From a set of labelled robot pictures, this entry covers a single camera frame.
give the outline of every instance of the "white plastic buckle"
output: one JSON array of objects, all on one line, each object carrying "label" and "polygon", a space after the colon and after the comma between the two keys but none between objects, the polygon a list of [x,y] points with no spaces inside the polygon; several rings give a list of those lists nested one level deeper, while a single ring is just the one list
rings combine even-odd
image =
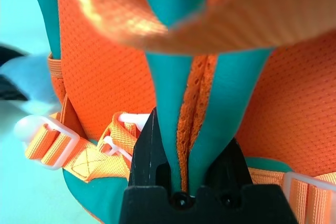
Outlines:
[{"label": "white plastic buckle", "polygon": [[40,159],[34,160],[47,169],[57,170],[62,168],[63,164],[79,142],[80,137],[76,132],[64,126],[54,118],[45,117],[42,115],[29,115],[16,123],[14,127],[14,134],[24,143],[24,148],[26,150],[28,145],[34,139],[34,136],[37,134],[38,130],[44,124],[47,124],[49,129],[56,130],[71,138],[53,166],[43,164]]},{"label": "white plastic buckle", "polygon": [[106,136],[106,137],[104,137],[103,140],[104,140],[105,143],[110,145],[111,148],[112,148],[110,151],[105,153],[106,155],[112,156],[114,153],[118,152],[118,153],[122,154],[125,158],[127,158],[130,162],[132,161],[132,156],[127,151],[125,151],[123,148],[120,148],[119,146],[115,145],[113,143],[112,137]]},{"label": "white plastic buckle", "polygon": [[284,181],[283,181],[283,192],[285,197],[289,202],[290,197],[290,187],[293,179],[298,181],[316,186],[319,189],[332,191],[332,202],[331,202],[331,216],[330,216],[330,224],[336,223],[336,185],[327,181],[320,180],[318,178],[312,178],[304,174],[288,172],[285,173]]},{"label": "white plastic buckle", "polygon": [[318,178],[313,178],[313,177],[309,177],[307,175],[304,174],[299,174],[299,173],[294,173],[294,172],[288,172],[285,173],[284,176],[284,181],[283,181],[283,193],[285,194],[285,197],[287,198],[288,202],[289,202],[289,196],[290,196],[290,187],[291,187],[291,182],[293,179],[296,179],[298,181],[302,181],[304,183],[316,186],[320,189],[324,189],[324,190],[330,190],[332,191],[336,196],[336,185],[327,181],[323,181],[320,180]]},{"label": "white plastic buckle", "polygon": [[128,113],[124,113],[121,114],[118,118],[119,122],[123,122],[123,123],[134,123],[139,131],[142,131],[143,127],[145,126],[148,118],[149,118],[149,114],[128,114]]}]

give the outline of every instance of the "teal fabric trim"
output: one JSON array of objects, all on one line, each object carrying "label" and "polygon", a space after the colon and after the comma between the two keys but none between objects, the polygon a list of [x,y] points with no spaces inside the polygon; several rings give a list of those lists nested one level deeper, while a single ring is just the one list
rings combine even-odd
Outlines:
[{"label": "teal fabric trim", "polygon": [[273,49],[222,54],[218,58],[203,126],[188,163],[194,195],[214,159],[235,136],[258,77]]},{"label": "teal fabric trim", "polygon": [[44,18],[47,36],[54,59],[60,59],[60,32],[57,0],[37,0]]},{"label": "teal fabric trim", "polygon": [[[158,19],[167,27],[204,6],[205,0],[148,0]],[[181,190],[176,132],[183,95],[191,68],[190,56],[167,56],[147,52],[155,86],[163,147],[172,171],[172,189]]]},{"label": "teal fabric trim", "polygon": [[146,56],[155,86],[162,143],[172,171],[172,188],[179,191],[181,172],[176,151],[176,132],[192,58],[150,53]]},{"label": "teal fabric trim", "polygon": [[125,178],[99,178],[85,183],[66,170],[63,175],[70,192],[85,209],[105,224],[119,223],[123,192],[128,185]]},{"label": "teal fabric trim", "polygon": [[261,169],[261,170],[271,170],[273,172],[293,172],[289,165],[270,158],[262,157],[246,157],[246,164],[250,168]]}]

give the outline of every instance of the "backpack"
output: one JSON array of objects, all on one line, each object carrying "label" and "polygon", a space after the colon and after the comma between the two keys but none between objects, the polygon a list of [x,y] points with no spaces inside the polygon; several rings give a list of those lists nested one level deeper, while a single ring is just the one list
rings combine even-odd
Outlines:
[{"label": "backpack", "polygon": [[332,0],[38,1],[62,111],[17,128],[36,129],[25,155],[63,168],[98,221],[119,221],[154,107],[173,191],[195,195],[236,137],[254,184],[286,189],[299,223],[336,221]]}]

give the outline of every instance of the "black object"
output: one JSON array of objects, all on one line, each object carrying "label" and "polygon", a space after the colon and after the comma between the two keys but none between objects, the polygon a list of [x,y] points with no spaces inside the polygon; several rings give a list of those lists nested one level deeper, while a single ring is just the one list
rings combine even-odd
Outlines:
[{"label": "black object", "polygon": [[26,53],[0,44],[0,66],[2,66],[4,63],[8,62],[11,59],[24,55],[26,55]]},{"label": "black object", "polygon": [[235,139],[209,168],[196,197],[171,195],[157,120],[154,109],[134,147],[120,224],[297,224],[279,186],[252,184]]},{"label": "black object", "polygon": [[0,100],[28,101],[18,88],[0,74]]}]

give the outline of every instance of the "strap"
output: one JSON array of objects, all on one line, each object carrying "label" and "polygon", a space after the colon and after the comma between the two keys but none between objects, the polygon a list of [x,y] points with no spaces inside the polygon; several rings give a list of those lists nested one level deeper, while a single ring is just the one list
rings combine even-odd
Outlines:
[{"label": "strap", "polygon": [[[65,120],[66,116],[75,115],[74,112],[71,113],[69,109],[66,109],[67,107],[71,108],[72,106],[70,101],[66,98],[62,113],[58,113],[53,117],[61,121],[66,127],[74,129],[76,126],[73,122],[76,120]],[[62,167],[84,182],[103,177],[128,178],[130,162],[125,160],[122,155],[107,155],[105,150],[108,146],[106,146],[103,141],[106,136],[110,136],[113,138],[115,145],[132,154],[133,146],[136,142],[135,125],[127,125],[131,133],[126,130],[121,123],[118,122],[121,113],[122,112],[116,113],[113,116],[112,122],[102,134],[97,146],[81,136],[79,142],[63,163]],[[60,133],[50,129],[47,125],[43,125],[29,144],[25,155],[29,159],[40,159],[41,163],[53,166],[68,146],[70,140],[71,137],[67,134]]]},{"label": "strap", "polygon": [[196,55],[268,48],[336,27],[334,0],[217,0],[173,29],[159,22],[146,0],[78,2],[107,37],[151,52]]},{"label": "strap", "polygon": [[62,102],[65,98],[66,91],[62,75],[61,60],[55,60],[52,56],[53,55],[50,54],[48,57],[51,82],[59,101]]},{"label": "strap", "polygon": [[[254,184],[276,184],[284,188],[285,173],[249,168]],[[317,176],[336,185],[336,172]],[[289,204],[300,224],[330,224],[336,220],[332,197],[336,192],[293,179],[290,187]]]}]

